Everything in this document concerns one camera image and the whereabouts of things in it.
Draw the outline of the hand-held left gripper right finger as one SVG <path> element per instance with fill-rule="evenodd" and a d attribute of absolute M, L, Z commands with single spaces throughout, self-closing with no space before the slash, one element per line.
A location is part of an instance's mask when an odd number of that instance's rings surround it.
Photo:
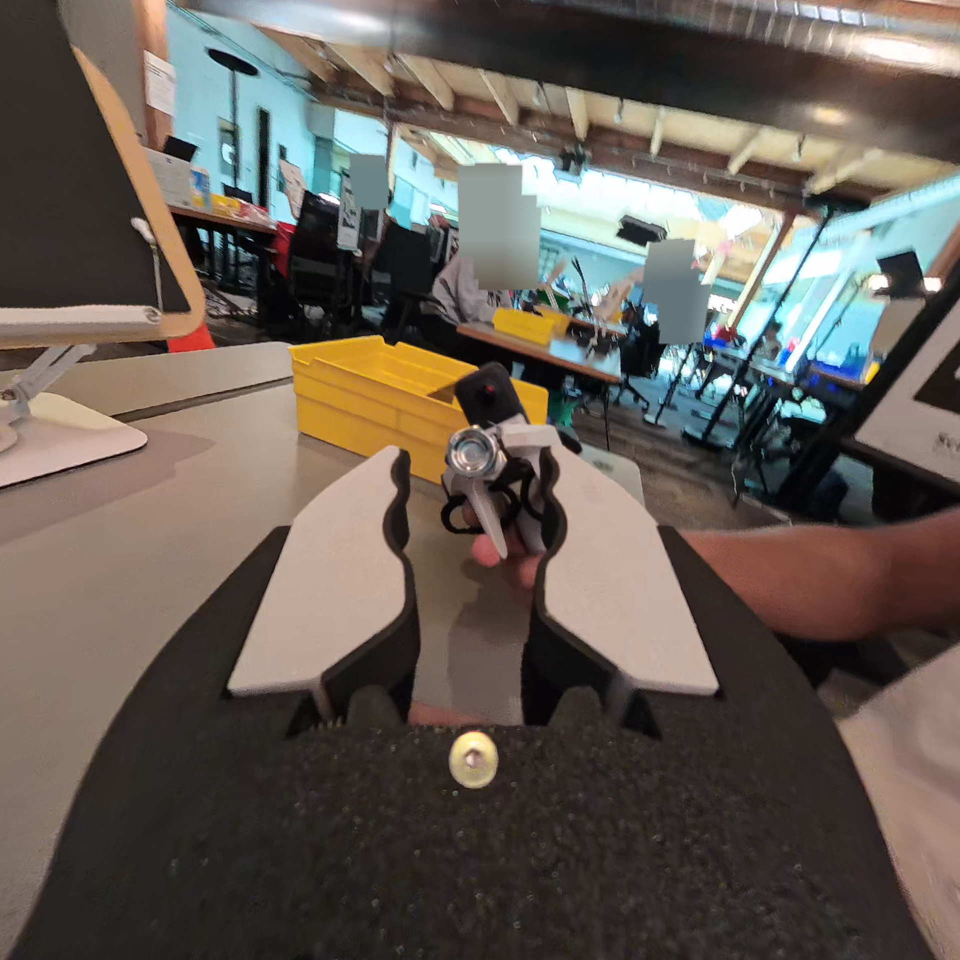
<path fill-rule="evenodd" d="M 657 523 L 562 446 L 539 454 L 545 547 L 521 655 L 526 724 L 589 689 L 617 724 L 654 724 L 650 694 L 714 698 L 721 686 Z"/>

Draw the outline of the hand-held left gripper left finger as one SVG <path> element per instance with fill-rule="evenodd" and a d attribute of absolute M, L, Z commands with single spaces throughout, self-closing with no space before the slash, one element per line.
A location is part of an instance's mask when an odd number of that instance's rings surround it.
<path fill-rule="evenodd" d="M 411 459 L 387 446 L 294 518 L 229 676 L 232 696 L 310 695 L 326 721 L 354 693 L 384 690 L 402 719 L 421 654 L 405 549 Z"/>

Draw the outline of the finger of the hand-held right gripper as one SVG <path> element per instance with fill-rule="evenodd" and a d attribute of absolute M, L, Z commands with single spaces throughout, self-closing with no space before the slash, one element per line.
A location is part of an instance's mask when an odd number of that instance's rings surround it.
<path fill-rule="evenodd" d="M 519 504 L 512 527 L 529 553 L 541 554 L 546 551 L 542 536 L 542 451 L 558 447 L 559 434 L 551 425 L 506 421 L 496 427 L 496 438 L 507 461 L 500 481 L 514 493 Z"/>
<path fill-rule="evenodd" d="M 511 520 L 511 494 L 507 487 L 498 477 L 466 476 L 451 466 L 442 475 L 441 486 L 446 493 L 440 510 L 443 527 L 458 535 L 485 535 L 499 560 L 505 560 L 509 551 L 503 522 Z M 457 525 L 454 514 L 464 516 L 465 508 L 474 520 Z"/>

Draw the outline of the steel hex bolt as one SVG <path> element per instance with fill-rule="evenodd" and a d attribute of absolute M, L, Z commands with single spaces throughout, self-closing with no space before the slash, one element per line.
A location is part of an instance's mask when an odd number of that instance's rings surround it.
<path fill-rule="evenodd" d="M 452 433 L 444 461 L 455 475 L 465 479 L 486 479 L 501 469 L 501 450 L 490 428 L 471 425 Z"/>

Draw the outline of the yellow plastic bin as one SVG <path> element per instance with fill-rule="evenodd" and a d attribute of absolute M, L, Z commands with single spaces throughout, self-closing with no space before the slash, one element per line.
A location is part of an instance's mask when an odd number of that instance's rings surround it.
<path fill-rule="evenodd" d="M 546 348 L 554 340 L 566 337 L 572 318 L 538 304 L 534 310 L 499 308 L 491 322 L 499 334 Z"/>
<path fill-rule="evenodd" d="M 476 366 L 370 335 L 291 345 L 301 434 L 370 458 L 406 450 L 411 474 L 440 485 L 450 435 L 468 425 L 453 384 Z"/>

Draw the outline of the person's right forearm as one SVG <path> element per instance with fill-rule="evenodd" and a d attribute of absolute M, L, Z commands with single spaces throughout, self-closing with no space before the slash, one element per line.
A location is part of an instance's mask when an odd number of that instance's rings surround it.
<path fill-rule="evenodd" d="M 681 536 L 761 622 L 796 640 L 958 627 L 957 508 L 870 528 L 801 524 Z"/>

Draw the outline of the grey desk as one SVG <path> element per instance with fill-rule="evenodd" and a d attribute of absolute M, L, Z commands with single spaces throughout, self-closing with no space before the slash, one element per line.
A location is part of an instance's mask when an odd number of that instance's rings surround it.
<path fill-rule="evenodd" d="M 174 633 L 359 457 L 299 433 L 281 345 L 76 366 L 62 395 L 147 436 L 2 490 L 2 957 L 74 794 Z"/>

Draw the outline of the person's right hand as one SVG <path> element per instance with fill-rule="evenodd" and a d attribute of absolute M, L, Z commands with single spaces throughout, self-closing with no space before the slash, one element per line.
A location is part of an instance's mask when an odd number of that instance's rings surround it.
<path fill-rule="evenodd" d="M 531 548 L 517 521 L 503 528 L 503 541 L 506 546 L 505 556 L 500 554 L 491 537 L 481 530 L 474 535 L 470 556 L 480 568 L 501 573 L 516 591 L 531 592 L 546 551 Z"/>

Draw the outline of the tag sign on stand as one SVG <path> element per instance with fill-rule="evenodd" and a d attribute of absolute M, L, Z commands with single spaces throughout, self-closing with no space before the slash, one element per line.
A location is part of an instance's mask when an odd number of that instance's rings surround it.
<path fill-rule="evenodd" d="M 352 177 L 348 171 L 342 171 L 337 222 L 338 250 L 353 254 L 359 252 L 361 212 L 354 197 Z"/>

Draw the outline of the black office chair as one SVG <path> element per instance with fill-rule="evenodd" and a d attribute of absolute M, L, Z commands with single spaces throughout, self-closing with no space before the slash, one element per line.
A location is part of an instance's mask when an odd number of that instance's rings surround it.
<path fill-rule="evenodd" d="M 338 246 L 339 205 L 310 191 L 302 196 L 289 245 L 287 285 L 299 307 L 318 307 L 332 321 L 351 305 L 352 255 Z"/>

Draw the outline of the white monitor stand base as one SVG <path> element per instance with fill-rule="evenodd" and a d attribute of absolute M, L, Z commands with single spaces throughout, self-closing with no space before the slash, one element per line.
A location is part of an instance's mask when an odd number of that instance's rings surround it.
<path fill-rule="evenodd" d="M 7 489 L 142 450 L 142 431 L 51 388 L 94 352 L 52 346 L 1 390 L 1 488 Z"/>

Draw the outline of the framed right tag sign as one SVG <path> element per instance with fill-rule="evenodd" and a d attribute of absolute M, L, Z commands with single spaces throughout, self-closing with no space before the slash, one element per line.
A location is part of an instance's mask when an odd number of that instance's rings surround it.
<path fill-rule="evenodd" d="M 939 319 L 859 427 L 855 439 L 871 450 L 958 485 L 958 302 Z"/>

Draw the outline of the person's white shirt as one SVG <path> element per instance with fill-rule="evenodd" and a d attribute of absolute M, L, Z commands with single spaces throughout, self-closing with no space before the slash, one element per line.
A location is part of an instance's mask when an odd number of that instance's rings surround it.
<path fill-rule="evenodd" d="M 959 957 L 959 647 L 837 723 L 899 885 L 938 958 Z"/>

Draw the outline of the white cardboard box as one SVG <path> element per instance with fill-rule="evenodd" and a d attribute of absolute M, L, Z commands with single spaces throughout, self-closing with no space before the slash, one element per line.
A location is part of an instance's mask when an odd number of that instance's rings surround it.
<path fill-rule="evenodd" d="M 170 208 L 187 210 L 191 207 L 192 166 L 173 155 L 145 149 L 151 170 L 156 178 L 166 205 Z"/>

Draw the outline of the black studio light panel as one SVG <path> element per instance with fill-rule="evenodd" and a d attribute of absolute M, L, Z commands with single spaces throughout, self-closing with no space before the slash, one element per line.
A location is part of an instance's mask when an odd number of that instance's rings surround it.
<path fill-rule="evenodd" d="M 877 280 L 883 283 L 874 294 L 891 300 L 924 299 L 927 294 L 925 276 L 917 253 L 910 248 L 877 258 Z"/>

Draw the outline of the black floor lamp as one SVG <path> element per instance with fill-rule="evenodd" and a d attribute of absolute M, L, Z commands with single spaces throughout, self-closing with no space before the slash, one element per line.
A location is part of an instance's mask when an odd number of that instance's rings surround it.
<path fill-rule="evenodd" d="M 231 190 L 236 191 L 239 188 L 238 181 L 241 160 L 241 137 L 238 122 L 238 80 L 240 76 L 257 78 L 258 68 L 246 61 L 244 58 L 228 51 L 207 48 L 206 53 L 213 63 L 218 66 L 222 66 L 222 68 L 226 70 L 229 77 L 230 175 Z"/>

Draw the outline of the white wall poster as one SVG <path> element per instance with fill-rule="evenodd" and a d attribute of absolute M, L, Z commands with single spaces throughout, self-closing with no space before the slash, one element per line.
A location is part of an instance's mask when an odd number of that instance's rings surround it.
<path fill-rule="evenodd" d="M 167 116 L 174 116 L 177 90 L 176 69 L 162 57 L 145 50 L 145 99 L 149 109 Z"/>

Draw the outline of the monitor with wooden frame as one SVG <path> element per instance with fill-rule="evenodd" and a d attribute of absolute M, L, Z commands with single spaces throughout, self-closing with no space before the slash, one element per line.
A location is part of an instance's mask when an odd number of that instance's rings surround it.
<path fill-rule="evenodd" d="M 164 341 L 205 294 L 145 149 L 55 2 L 1 8 L 2 349 Z"/>

